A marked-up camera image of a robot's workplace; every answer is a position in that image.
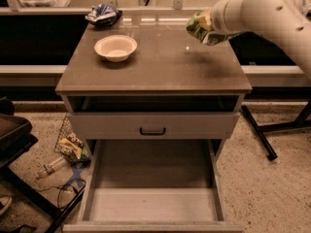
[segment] drawer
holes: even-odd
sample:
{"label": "drawer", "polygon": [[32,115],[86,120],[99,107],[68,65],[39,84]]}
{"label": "drawer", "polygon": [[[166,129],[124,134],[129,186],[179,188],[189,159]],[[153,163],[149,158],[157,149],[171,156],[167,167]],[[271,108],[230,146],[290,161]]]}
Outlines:
{"label": "drawer", "polygon": [[63,232],[242,232],[225,220],[211,143],[97,141],[77,224]]}
{"label": "drawer", "polygon": [[226,139],[239,113],[75,113],[82,139]]}

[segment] black drawer handle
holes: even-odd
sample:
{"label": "black drawer handle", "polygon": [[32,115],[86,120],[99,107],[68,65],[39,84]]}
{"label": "black drawer handle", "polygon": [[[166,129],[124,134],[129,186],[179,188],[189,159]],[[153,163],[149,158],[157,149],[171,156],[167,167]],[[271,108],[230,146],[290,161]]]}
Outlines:
{"label": "black drawer handle", "polygon": [[161,132],[151,132],[151,131],[144,131],[143,128],[139,128],[139,133],[142,136],[163,136],[166,133],[166,128],[163,128]]}

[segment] speckled floor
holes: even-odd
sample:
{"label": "speckled floor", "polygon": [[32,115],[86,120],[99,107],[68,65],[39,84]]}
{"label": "speckled floor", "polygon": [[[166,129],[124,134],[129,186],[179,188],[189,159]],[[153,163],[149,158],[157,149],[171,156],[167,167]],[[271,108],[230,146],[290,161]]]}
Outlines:
{"label": "speckled floor", "polygon": [[[246,103],[259,123],[295,119],[305,103]],[[52,176],[36,180],[42,164],[58,157],[54,151],[66,111],[62,103],[16,104],[16,115],[28,118],[33,134],[38,137],[28,153],[11,165],[25,181],[38,190],[60,185],[72,176],[65,166]],[[266,151],[248,121],[240,117],[231,138],[218,161],[227,220],[242,225],[246,233],[310,233],[311,232],[311,129],[273,133],[268,139],[279,158],[270,162]],[[42,194],[57,203],[57,189]],[[0,231],[11,231],[19,225],[37,227],[42,233],[51,219],[37,209],[19,191],[0,180],[0,196],[14,198],[10,209],[0,217]],[[72,194],[64,193],[61,204]],[[74,223],[79,206],[67,217]]]}

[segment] clear bottle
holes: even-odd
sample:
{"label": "clear bottle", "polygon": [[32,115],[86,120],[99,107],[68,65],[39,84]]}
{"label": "clear bottle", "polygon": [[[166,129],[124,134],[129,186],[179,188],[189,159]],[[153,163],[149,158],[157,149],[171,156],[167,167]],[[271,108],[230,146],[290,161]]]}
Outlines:
{"label": "clear bottle", "polygon": [[46,178],[47,176],[54,173],[58,169],[62,168],[66,164],[68,164],[67,160],[63,156],[60,156],[59,158],[50,162],[49,164],[44,164],[43,169],[41,169],[37,173],[36,179]]}

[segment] white sneaker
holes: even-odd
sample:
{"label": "white sneaker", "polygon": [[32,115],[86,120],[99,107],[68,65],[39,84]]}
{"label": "white sneaker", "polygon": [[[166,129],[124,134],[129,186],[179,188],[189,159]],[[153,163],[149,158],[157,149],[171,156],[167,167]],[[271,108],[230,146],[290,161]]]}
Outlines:
{"label": "white sneaker", "polygon": [[3,215],[12,203],[12,197],[3,196],[0,197],[0,216]]}

